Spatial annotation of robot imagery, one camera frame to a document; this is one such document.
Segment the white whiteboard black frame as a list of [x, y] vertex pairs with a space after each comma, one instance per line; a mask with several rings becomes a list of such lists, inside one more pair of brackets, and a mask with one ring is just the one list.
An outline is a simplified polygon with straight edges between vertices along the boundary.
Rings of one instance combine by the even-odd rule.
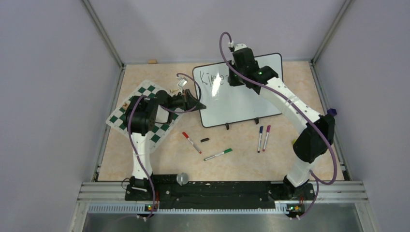
[[205, 128], [225, 126], [241, 121], [280, 115], [268, 100], [246, 86], [232, 87], [228, 83], [229, 68], [224, 62], [194, 67], [194, 80], [201, 91], [201, 124]]

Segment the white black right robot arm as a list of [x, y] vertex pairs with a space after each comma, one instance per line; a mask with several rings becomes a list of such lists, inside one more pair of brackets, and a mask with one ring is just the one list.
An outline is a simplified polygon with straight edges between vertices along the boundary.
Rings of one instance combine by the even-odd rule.
[[269, 66], [260, 67], [253, 51], [243, 43], [229, 42], [233, 60], [226, 61], [231, 86], [245, 85], [273, 104], [293, 124], [299, 136], [293, 143], [297, 156], [291, 170], [284, 177], [283, 192], [289, 199], [297, 199], [311, 176], [315, 160], [330, 152], [334, 174], [337, 174], [336, 155], [332, 149], [335, 119], [332, 114], [321, 115], [300, 100]]

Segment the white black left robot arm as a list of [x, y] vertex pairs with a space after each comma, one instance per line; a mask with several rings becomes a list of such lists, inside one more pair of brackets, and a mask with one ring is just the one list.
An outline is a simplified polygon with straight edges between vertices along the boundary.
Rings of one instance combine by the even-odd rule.
[[165, 90], [158, 91], [153, 97], [133, 96], [125, 113], [124, 125], [132, 146], [133, 169], [128, 191], [136, 190], [144, 200], [151, 199], [155, 187], [151, 176], [150, 138], [156, 123], [170, 125], [174, 113], [179, 108], [181, 113], [206, 109], [199, 99], [194, 98], [190, 90], [171, 96]]

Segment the red capped marker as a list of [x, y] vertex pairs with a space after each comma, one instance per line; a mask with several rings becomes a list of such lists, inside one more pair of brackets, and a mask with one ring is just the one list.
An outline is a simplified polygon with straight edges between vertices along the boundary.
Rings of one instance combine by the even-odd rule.
[[202, 151], [201, 151], [200, 148], [193, 142], [193, 140], [191, 140], [191, 138], [188, 136], [188, 134], [185, 133], [185, 132], [182, 132], [182, 134], [183, 134], [184, 137], [192, 144], [192, 146], [195, 148], [195, 150], [196, 150], [199, 154], [201, 154]]

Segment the blue capped marker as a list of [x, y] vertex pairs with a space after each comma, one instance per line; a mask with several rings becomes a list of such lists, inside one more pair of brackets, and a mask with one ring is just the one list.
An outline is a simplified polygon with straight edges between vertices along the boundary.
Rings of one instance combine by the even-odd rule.
[[263, 126], [260, 126], [260, 128], [259, 128], [259, 139], [258, 139], [257, 153], [260, 153], [261, 147], [262, 147], [263, 128], [264, 128]]

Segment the small wooden block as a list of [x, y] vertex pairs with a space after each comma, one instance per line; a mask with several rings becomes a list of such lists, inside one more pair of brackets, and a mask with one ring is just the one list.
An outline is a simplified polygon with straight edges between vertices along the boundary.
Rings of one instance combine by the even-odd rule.
[[156, 59], [150, 59], [147, 61], [148, 64], [157, 64], [157, 60]]

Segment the pink capped marker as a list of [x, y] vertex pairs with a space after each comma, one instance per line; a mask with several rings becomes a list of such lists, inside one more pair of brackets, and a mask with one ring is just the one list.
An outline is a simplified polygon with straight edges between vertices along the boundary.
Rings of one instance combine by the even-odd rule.
[[270, 129], [271, 129], [271, 125], [268, 125], [267, 128], [266, 128], [266, 135], [265, 135], [265, 139], [264, 139], [263, 152], [266, 150], [266, 147], [267, 147]]

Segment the green capped marker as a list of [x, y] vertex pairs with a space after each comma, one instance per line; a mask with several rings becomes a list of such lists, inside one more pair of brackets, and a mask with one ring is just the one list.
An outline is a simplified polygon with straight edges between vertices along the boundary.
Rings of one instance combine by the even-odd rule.
[[219, 157], [219, 156], [224, 155], [224, 154], [229, 153], [229, 152], [232, 152], [232, 149], [231, 149], [231, 148], [228, 148], [228, 149], [226, 149], [226, 150], [224, 150], [224, 151], [222, 151], [222, 152], [219, 152], [219, 153], [217, 153], [217, 154], [215, 154], [215, 155], [206, 157], [206, 158], [204, 158], [204, 161], [208, 161], [208, 160], [210, 160], [210, 159]]

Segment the green white chess mat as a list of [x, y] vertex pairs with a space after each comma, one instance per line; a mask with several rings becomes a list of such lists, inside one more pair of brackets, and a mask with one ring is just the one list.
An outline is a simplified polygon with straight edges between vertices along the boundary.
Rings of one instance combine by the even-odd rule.
[[[165, 89], [149, 80], [144, 80], [125, 98], [122, 105], [111, 113], [106, 124], [128, 138], [128, 124], [131, 121], [131, 133], [141, 132], [143, 135], [148, 135], [150, 152], [154, 152], [182, 118], [182, 115], [171, 112], [168, 113], [165, 123], [160, 123], [154, 118], [160, 115], [161, 107], [159, 106], [157, 110], [154, 107], [158, 102], [155, 99], [156, 94], [162, 90]], [[129, 105], [127, 110], [122, 108], [124, 103]]]

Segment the purple block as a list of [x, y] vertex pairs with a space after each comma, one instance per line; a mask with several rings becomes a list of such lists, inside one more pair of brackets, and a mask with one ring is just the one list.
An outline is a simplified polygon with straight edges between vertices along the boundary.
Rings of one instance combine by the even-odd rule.
[[330, 108], [327, 110], [327, 114], [331, 115], [332, 117], [335, 117], [337, 115], [337, 110], [334, 108]]

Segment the aluminium frame rail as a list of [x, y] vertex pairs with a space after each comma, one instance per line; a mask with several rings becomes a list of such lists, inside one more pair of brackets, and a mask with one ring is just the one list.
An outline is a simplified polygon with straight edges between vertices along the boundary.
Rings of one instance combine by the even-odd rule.
[[157, 175], [154, 190], [132, 189], [125, 182], [85, 182], [77, 198], [70, 231], [82, 231], [88, 213], [130, 216], [157, 214], [291, 214], [319, 204], [352, 203], [365, 232], [377, 232], [364, 185], [336, 181], [332, 185], [309, 182], [296, 197], [286, 196], [280, 181], [188, 182], [179, 185], [174, 175]]

